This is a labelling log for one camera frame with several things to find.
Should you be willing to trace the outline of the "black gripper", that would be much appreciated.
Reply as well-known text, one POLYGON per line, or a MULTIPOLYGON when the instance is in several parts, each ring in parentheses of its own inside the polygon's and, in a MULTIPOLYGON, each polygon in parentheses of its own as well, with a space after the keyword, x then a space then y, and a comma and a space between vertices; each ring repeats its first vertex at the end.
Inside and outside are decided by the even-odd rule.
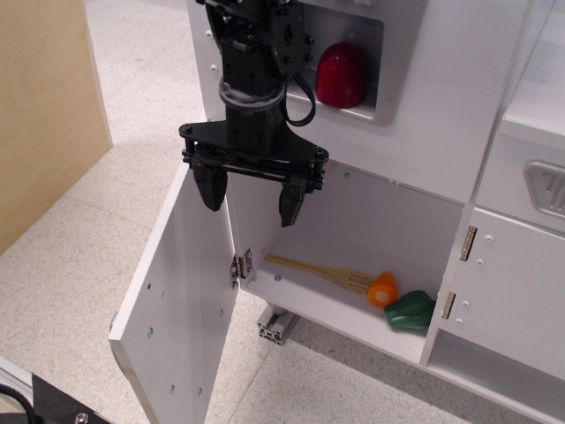
POLYGON ((224 120, 184 124, 179 135, 200 197, 214 212, 223 204, 230 172, 282 183, 282 227, 296 222, 306 192, 323 187, 328 151, 296 135, 278 108, 227 109, 224 120))

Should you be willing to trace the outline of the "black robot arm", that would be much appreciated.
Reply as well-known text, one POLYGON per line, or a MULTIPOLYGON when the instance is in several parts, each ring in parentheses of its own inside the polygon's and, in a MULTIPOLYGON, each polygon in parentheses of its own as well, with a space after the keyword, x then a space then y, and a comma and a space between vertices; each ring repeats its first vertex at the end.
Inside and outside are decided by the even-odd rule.
POLYGON ((323 186, 326 149, 291 129, 313 121, 316 110, 289 116, 287 86, 294 81, 315 100, 301 71, 311 61, 313 37, 296 1, 206 1, 212 34, 222 57, 219 96, 223 121, 181 125, 188 163, 204 204, 223 203, 229 173, 281 183, 282 226, 293 225, 305 196, 323 186))

